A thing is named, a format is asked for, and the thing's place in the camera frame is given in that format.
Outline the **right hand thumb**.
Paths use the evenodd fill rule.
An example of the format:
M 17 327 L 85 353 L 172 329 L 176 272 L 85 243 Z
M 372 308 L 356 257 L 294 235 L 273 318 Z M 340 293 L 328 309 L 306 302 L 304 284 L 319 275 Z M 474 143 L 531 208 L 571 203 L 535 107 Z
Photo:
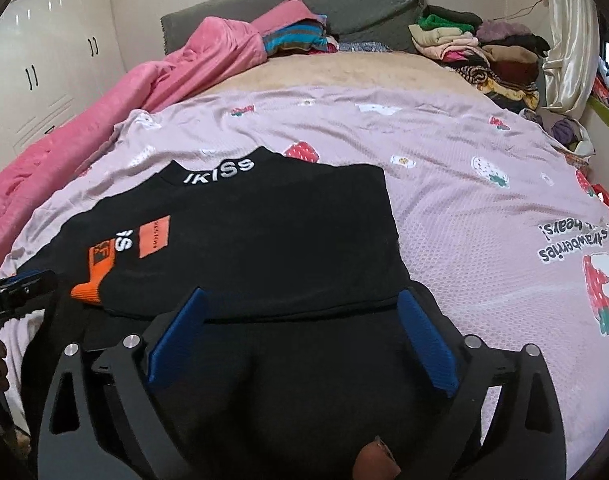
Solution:
M 389 448 L 379 437 L 359 451 L 353 465 L 354 480 L 394 480 L 401 468 L 394 460 Z

